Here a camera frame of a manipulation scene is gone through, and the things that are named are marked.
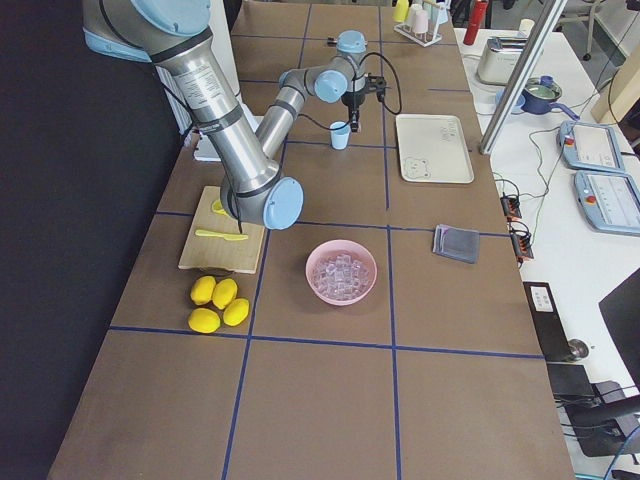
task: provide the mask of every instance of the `folded cloth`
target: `folded cloth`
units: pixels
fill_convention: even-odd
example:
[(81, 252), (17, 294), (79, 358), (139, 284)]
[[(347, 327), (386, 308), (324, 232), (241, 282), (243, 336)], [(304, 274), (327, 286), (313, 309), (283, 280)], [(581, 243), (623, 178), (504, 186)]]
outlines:
[(438, 225), (433, 239), (433, 253), (467, 263), (478, 261), (480, 232)]

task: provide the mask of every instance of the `wooden cutting board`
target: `wooden cutting board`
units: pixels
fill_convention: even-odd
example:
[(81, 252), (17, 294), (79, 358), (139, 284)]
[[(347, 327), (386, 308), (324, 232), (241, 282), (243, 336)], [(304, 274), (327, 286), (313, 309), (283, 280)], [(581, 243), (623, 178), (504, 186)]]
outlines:
[(264, 235), (263, 226), (243, 223), (243, 233), (249, 235), (249, 238), (235, 242), (195, 235), (197, 228), (223, 233), (239, 233), (238, 222), (235, 219), (214, 213), (211, 209), (213, 202), (219, 198), (219, 187), (204, 187), (178, 268), (225, 269), (238, 273), (256, 273)]

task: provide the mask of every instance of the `white toaster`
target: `white toaster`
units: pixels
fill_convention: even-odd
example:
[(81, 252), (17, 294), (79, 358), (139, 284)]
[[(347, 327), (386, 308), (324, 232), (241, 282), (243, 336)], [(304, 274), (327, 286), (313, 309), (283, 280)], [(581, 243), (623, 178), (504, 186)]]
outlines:
[(491, 85), (506, 85), (526, 38), (489, 37), (478, 64), (478, 79)]

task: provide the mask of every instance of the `pink bowl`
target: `pink bowl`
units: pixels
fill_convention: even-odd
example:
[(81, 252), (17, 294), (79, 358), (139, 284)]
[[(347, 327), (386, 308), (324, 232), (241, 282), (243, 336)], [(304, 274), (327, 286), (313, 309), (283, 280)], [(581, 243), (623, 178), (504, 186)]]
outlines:
[[(348, 254), (353, 260), (360, 260), (363, 267), (369, 271), (369, 285), (367, 285), (365, 290), (358, 297), (352, 298), (350, 300), (334, 300), (332, 298), (326, 297), (318, 291), (313, 282), (313, 271), (316, 267), (316, 264), (321, 260), (335, 258), (340, 254)], [(378, 268), (376, 266), (376, 261), (374, 260), (373, 255), (371, 255), (369, 250), (364, 248), (362, 245), (356, 242), (352, 242), (351, 240), (330, 240), (321, 245), (318, 245), (313, 250), (313, 252), (311, 252), (309, 258), (307, 259), (305, 273), (307, 276), (307, 282), (309, 283), (311, 290), (313, 290), (313, 293), (315, 293), (318, 297), (331, 305), (342, 306), (351, 305), (360, 301), (367, 295), (367, 293), (371, 291), (373, 285), (376, 283)]]

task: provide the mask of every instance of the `white desk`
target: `white desk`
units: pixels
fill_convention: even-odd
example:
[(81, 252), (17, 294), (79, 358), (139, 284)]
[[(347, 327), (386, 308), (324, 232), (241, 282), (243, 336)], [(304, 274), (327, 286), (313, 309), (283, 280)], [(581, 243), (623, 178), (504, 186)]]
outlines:
[[(475, 71), (479, 55), (488, 37), (513, 36), (516, 32), (481, 30), (472, 46), (462, 43), (464, 33), (464, 29), (456, 29), (478, 120), (484, 131), (495, 108), (495, 92), (502, 87), (483, 85), (477, 80)], [(534, 70), (534, 76), (540, 75), (553, 76), (563, 89), (559, 101), (568, 106), (582, 103), (595, 92), (591, 80), (561, 33), (553, 33), (548, 39)], [(584, 110), (583, 106), (575, 108), (576, 113), (581, 114), (582, 121), (594, 121), (590, 108), (597, 99), (598, 95), (591, 99)], [(505, 123), (491, 154), (493, 171), (518, 185), (521, 193), (542, 194), (545, 187), (536, 172), (539, 160), (528, 135), (537, 130), (557, 127), (564, 120), (568, 120), (564, 113), (512, 115)], [(534, 136), (542, 151), (541, 172), (545, 178), (549, 178), (560, 154), (556, 133)], [(619, 131), (618, 141), (623, 152), (632, 151)], [(630, 156), (625, 156), (624, 160), (627, 171), (640, 184), (640, 162)], [(623, 387), (632, 385), (604, 324), (598, 302), (640, 267), (640, 238), (593, 230), (576, 200), (573, 174), (574, 171), (566, 168), (562, 160), (558, 163), (538, 217), (533, 245), (535, 259), (525, 262), (520, 270), (521, 277), (523, 281), (548, 282), (551, 285), (567, 338), (581, 339), (590, 348), (589, 356), (581, 363), (591, 382), (614, 380)], [(497, 187), (502, 191), (502, 182), (498, 182)], [(507, 193), (515, 193), (509, 185), (504, 188)], [(540, 199), (521, 199), (523, 222), (531, 230), (536, 226), (539, 206)], [(635, 389), (625, 390), (627, 396), (637, 393)], [(567, 437), (567, 446), (574, 469), (579, 473), (602, 475), (611, 460), (610, 457), (585, 457), (577, 441), (570, 437)], [(621, 458), (617, 466), (640, 473), (640, 467), (634, 466), (628, 455)]]

